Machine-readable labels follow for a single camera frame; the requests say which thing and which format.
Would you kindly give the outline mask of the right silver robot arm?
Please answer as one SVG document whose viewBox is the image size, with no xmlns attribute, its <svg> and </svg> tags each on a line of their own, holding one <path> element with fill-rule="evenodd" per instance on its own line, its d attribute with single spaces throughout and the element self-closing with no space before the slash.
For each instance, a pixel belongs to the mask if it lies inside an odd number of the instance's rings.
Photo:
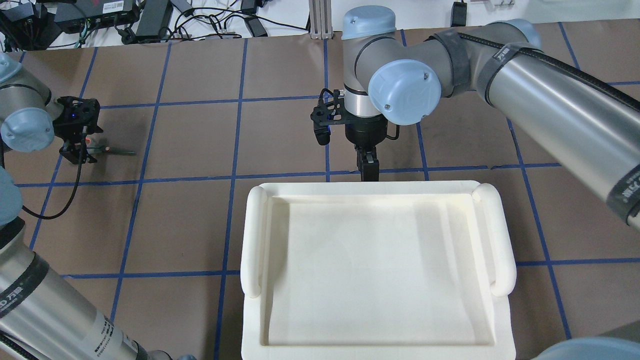
<svg viewBox="0 0 640 360">
<path fill-rule="evenodd" d="M 510 294 L 519 358 L 576 342 L 578 302 L 611 300 L 639 309 L 639 102 L 578 68 L 545 55 L 524 20 L 455 28 L 407 47 L 394 13 L 345 23 L 343 84 L 358 102 L 410 125 L 432 110 L 437 82 L 445 109 L 420 130 L 427 158 L 469 149 L 460 170 L 429 180 L 497 181 L 518 265 Z"/>
</svg>

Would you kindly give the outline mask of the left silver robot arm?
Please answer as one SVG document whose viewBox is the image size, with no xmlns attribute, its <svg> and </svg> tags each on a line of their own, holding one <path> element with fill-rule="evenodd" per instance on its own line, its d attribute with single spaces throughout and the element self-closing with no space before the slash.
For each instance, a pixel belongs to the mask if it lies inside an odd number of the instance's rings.
<svg viewBox="0 0 640 360">
<path fill-rule="evenodd" d="M 30 153 L 63 140 L 60 153 L 82 169 L 95 159 L 86 137 L 102 132 L 95 98 L 54 96 L 15 59 L 1 55 L 1 151 Z M 17 359 L 169 360 L 146 350 L 25 244 L 20 189 L 1 169 L 1 348 Z"/>
</svg>

